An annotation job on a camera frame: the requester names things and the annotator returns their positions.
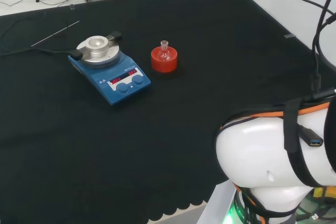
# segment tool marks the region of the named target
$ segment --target black fabric surface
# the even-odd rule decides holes
[[[310,92],[310,50],[251,0],[112,0],[0,18],[22,49],[76,47],[123,33],[121,50],[152,86],[110,106],[66,56],[0,58],[0,219],[6,223],[139,223],[207,201],[226,180],[213,133],[237,108]],[[176,73],[150,53],[168,40]],[[322,85],[336,84],[322,70]]]

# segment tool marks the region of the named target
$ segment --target white tape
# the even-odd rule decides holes
[[[311,217],[313,220],[317,220],[319,218],[319,216],[317,214],[314,214],[312,217]]]

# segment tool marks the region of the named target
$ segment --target green light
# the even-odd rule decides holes
[[[223,224],[233,224],[233,220],[230,213],[228,213],[227,216],[225,216]]]
[[[227,215],[224,218],[223,224],[234,224],[233,223],[233,219],[232,219],[232,212],[234,211],[234,205],[231,206],[229,212],[227,213]]]

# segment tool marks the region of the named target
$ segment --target orange cable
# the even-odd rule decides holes
[[[328,107],[329,107],[329,102],[326,102],[324,104],[320,104],[320,105],[317,105],[317,106],[314,106],[314,107],[299,110],[299,115],[309,114],[309,113],[316,112],[316,111],[319,111],[319,110],[327,109]],[[254,117],[254,116],[264,117],[264,118],[277,118],[279,116],[283,116],[283,111],[266,112],[266,113],[258,113],[258,114],[251,115],[251,117]]]
[[[237,191],[241,191],[241,189],[240,189],[235,183],[233,183],[233,184],[234,184],[234,186],[236,187]],[[253,200],[251,200],[249,197],[247,197],[247,198],[251,201],[251,203],[252,203],[253,205],[257,206],[257,205],[253,202]],[[265,218],[264,218],[264,217],[260,216],[260,220],[261,220],[261,224],[266,224],[266,221],[265,221]]]

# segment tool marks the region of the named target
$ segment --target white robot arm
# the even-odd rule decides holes
[[[326,98],[318,106],[306,106],[300,110],[304,114],[297,117],[295,125],[301,136],[298,136],[299,149],[308,169],[303,172],[305,169],[299,167],[302,174],[295,171],[290,154],[285,149],[284,121],[287,117],[286,114],[283,118],[277,117],[283,112],[274,113],[274,117],[271,117],[272,113],[251,115],[230,121],[222,127],[216,141],[216,153],[226,176],[243,190],[237,193],[235,204],[244,208],[245,195],[245,199],[247,196],[250,198],[248,200],[258,202],[257,208],[261,209],[262,214],[263,209],[268,212],[264,214],[266,218],[258,216],[257,220],[269,224],[290,224],[296,221],[295,211],[300,202],[313,189],[312,185],[308,185],[307,177],[311,175],[318,185],[336,186],[333,169],[336,163],[330,150],[326,149],[336,146],[333,139],[326,138],[336,136],[336,128],[334,130],[332,125],[336,120],[336,99],[331,100],[329,105],[330,99]],[[254,210],[250,209],[249,212],[260,213]]]

